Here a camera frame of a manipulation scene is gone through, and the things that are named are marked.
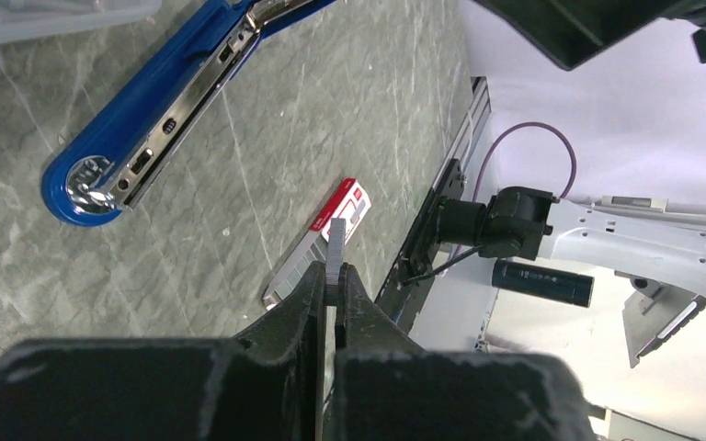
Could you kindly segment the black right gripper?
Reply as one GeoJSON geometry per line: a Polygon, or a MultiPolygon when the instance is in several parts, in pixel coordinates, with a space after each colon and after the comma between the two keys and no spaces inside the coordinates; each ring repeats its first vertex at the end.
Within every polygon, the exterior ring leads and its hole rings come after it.
{"type": "Polygon", "coordinates": [[[698,29],[692,44],[706,63],[706,1],[694,0],[483,0],[557,67],[572,71],[659,18],[698,29]]]}

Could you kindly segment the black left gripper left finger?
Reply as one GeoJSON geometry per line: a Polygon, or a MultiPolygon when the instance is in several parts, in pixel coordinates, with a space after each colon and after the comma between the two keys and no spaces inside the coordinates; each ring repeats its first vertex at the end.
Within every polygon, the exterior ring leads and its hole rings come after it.
{"type": "Polygon", "coordinates": [[[315,440],[325,266],[239,334],[28,339],[0,356],[0,440],[315,440]]]}

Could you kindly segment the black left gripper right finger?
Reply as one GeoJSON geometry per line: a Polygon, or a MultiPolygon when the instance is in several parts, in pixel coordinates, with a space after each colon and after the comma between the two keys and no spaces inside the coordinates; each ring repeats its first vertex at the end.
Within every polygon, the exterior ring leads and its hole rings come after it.
{"type": "Polygon", "coordinates": [[[589,405],[554,356],[428,351],[344,264],[324,440],[594,440],[589,405]]]}

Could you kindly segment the grey staple strip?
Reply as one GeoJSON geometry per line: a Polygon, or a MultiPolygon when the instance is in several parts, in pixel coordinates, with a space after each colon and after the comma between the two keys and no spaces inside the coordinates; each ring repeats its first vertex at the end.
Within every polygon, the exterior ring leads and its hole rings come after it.
{"type": "Polygon", "coordinates": [[[325,304],[327,306],[338,307],[341,304],[339,277],[344,262],[346,227],[345,219],[330,220],[325,264],[325,304]]]}

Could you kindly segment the red white staples box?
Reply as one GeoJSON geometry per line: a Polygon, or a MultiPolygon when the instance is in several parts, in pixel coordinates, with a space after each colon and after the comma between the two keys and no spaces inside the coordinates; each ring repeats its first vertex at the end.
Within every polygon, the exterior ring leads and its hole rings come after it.
{"type": "Polygon", "coordinates": [[[345,243],[348,243],[371,206],[370,197],[358,179],[343,178],[269,281],[261,298],[265,309],[271,310],[290,295],[310,263],[326,260],[331,219],[346,221],[345,243]]]}

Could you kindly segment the blue black stapler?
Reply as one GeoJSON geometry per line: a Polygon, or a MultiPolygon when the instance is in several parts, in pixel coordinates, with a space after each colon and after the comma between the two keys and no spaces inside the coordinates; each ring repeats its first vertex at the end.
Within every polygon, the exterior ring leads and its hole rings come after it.
{"type": "Polygon", "coordinates": [[[258,44],[326,1],[206,1],[46,168],[58,220],[96,227],[134,208],[258,44]]]}

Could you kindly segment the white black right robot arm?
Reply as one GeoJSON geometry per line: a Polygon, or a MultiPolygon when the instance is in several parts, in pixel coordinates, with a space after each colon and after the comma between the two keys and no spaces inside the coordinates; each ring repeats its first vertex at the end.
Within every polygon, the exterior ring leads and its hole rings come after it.
{"type": "Polygon", "coordinates": [[[570,157],[536,255],[630,279],[638,364],[706,306],[706,1],[464,1],[461,17],[502,135],[542,128],[570,157]]]}

